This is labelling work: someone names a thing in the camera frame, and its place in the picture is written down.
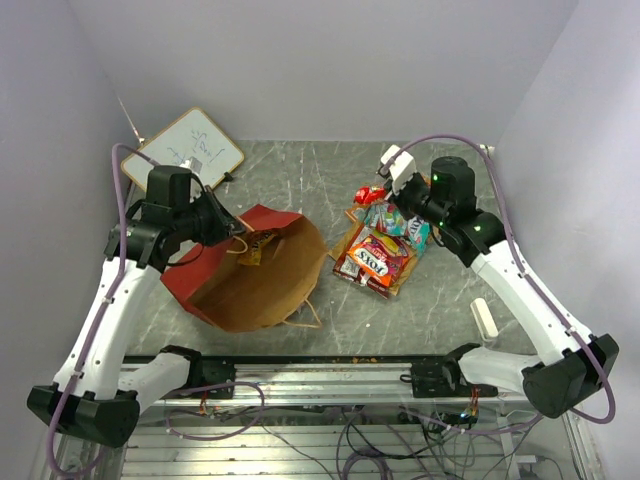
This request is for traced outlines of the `yellow chocolate candy pack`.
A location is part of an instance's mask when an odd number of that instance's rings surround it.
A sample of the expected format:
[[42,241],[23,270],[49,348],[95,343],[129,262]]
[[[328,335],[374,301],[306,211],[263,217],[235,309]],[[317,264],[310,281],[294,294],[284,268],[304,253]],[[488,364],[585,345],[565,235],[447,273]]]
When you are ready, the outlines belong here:
[[237,263],[242,266],[259,266],[264,250],[278,238],[274,230],[253,231],[239,237],[241,248],[235,253]]

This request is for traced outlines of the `teal candy snack pack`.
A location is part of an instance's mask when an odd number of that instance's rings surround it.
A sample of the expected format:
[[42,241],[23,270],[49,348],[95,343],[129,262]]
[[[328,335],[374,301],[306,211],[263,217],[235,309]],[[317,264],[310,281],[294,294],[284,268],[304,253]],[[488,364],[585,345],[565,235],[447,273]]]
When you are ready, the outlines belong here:
[[431,226],[417,216],[405,219],[399,209],[388,202],[372,205],[364,216],[364,223],[390,237],[409,243],[418,258],[422,257],[431,236]]

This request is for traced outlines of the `red foil snack pack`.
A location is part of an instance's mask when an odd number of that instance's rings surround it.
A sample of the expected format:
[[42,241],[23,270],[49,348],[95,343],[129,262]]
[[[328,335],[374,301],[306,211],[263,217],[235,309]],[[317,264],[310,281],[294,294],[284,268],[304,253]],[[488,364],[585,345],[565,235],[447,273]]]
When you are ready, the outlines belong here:
[[353,198],[357,205],[371,205],[382,201],[387,196],[387,191],[380,186],[363,186],[359,188]]

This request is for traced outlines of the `orange chip bag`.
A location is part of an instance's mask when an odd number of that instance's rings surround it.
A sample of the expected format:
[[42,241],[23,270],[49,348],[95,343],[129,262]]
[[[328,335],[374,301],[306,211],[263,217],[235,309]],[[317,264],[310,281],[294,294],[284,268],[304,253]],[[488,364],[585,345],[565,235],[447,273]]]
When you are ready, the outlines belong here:
[[361,221],[365,216],[368,205],[354,203],[344,211],[344,214],[351,222]]

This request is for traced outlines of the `yellow chip bag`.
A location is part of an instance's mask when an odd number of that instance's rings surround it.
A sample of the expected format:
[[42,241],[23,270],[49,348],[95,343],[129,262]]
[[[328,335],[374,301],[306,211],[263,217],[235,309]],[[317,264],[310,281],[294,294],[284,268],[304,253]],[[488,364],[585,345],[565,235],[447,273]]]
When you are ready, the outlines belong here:
[[[363,229],[369,229],[369,230],[375,230],[372,229],[370,227],[368,227],[366,224],[364,224],[364,228]],[[413,273],[414,268],[417,265],[418,262],[418,258],[417,255],[415,253],[415,251],[413,250],[414,256],[411,258],[411,260],[409,261],[409,263],[406,265],[406,267],[404,268],[404,270],[402,271],[399,279],[390,287],[396,292],[396,294],[398,293],[400,287],[408,280],[408,278],[410,277],[410,275]]]

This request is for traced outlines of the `red paper bag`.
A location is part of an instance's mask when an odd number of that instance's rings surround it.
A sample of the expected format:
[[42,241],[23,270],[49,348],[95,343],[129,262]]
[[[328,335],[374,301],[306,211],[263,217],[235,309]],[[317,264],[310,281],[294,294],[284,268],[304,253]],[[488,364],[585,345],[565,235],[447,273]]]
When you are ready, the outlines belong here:
[[179,266],[161,275],[184,310],[231,333],[287,323],[307,303],[328,254],[317,227],[300,213],[256,205],[240,219],[248,225],[247,233],[278,234],[259,266],[239,265],[235,253],[241,243],[230,239],[214,247],[192,248]]

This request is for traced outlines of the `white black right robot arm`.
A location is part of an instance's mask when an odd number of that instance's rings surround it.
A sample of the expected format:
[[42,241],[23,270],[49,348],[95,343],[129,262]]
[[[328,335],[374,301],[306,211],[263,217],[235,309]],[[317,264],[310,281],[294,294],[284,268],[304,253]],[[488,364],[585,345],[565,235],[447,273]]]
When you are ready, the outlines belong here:
[[455,396],[476,384],[517,392],[548,418],[600,391],[618,357],[617,342],[609,334],[594,335],[520,259],[500,219],[477,207],[475,173],[467,162],[438,158],[429,181],[408,153],[383,165],[389,170],[389,200],[405,217],[439,230],[445,248],[494,290],[535,348],[521,355],[465,344],[446,355],[442,387]]

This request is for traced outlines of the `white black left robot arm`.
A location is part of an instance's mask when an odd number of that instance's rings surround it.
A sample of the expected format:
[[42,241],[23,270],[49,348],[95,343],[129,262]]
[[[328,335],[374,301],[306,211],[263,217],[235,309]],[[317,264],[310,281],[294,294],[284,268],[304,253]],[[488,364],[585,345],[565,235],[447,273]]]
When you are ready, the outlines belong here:
[[71,353],[51,384],[27,397],[28,409],[55,432],[117,448],[155,401],[202,389],[202,356],[186,347],[167,346],[138,370],[121,371],[133,321],[181,244],[213,247],[244,231],[209,188],[191,195],[199,181],[184,167],[153,167],[145,198],[112,228],[99,288]]

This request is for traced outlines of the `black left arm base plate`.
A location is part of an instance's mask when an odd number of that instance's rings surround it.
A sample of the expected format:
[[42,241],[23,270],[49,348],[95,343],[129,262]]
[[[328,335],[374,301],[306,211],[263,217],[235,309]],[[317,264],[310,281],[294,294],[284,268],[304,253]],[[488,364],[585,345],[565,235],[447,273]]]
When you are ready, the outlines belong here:
[[186,382],[163,398],[193,397],[207,394],[208,398],[228,400],[233,397],[236,380],[235,364],[227,357],[187,356],[189,370]]

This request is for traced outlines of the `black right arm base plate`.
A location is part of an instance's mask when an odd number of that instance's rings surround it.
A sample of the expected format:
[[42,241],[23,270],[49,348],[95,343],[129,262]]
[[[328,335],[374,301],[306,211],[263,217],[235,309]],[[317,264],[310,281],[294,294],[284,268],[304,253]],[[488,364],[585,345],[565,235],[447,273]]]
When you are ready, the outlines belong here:
[[445,376],[442,356],[431,355],[412,360],[409,371],[402,373],[399,379],[411,387],[415,399],[470,398],[473,392],[480,398],[498,395],[498,389],[488,385],[453,385]]

